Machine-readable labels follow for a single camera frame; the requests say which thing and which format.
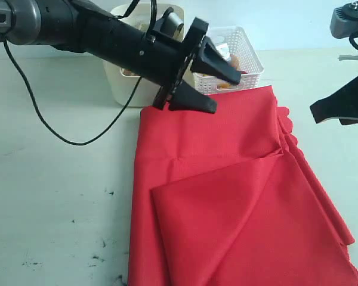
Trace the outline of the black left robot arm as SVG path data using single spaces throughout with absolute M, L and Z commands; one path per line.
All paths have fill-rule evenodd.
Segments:
M 0 40 L 87 52 L 157 84 L 155 108 L 215 113 L 217 103 L 192 88 L 183 79 L 185 71 L 232 85 L 241 75 L 207 37 L 207 22 L 194 19 L 177 40 L 181 21 L 172 7 L 158 17 L 152 1 L 149 26 L 141 31 L 125 22 L 136 6 L 132 1 L 124 14 L 113 15 L 91 1 L 0 1 Z

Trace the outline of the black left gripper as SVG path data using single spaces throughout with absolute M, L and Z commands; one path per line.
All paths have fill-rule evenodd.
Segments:
M 191 60 L 193 73 L 207 74 L 232 85 L 240 84 L 241 73 L 218 52 L 211 39 L 205 36 L 208 23 L 195 18 L 182 41 L 177 41 L 153 29 L 155 42 L 146 51 L 147 67 L 138 71 L 147 80 L 160 86 L 152 106 L 170 111 L 200 111 L 214 114 L 217 102 L 201 94 L 183 80 Z

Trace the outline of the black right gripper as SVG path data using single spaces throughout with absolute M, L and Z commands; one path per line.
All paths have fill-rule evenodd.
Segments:
M 338 119 L 342 125 L 358 124 L 358 76 L 330 98 L 314 102 L 310 111 L 316 123 Z

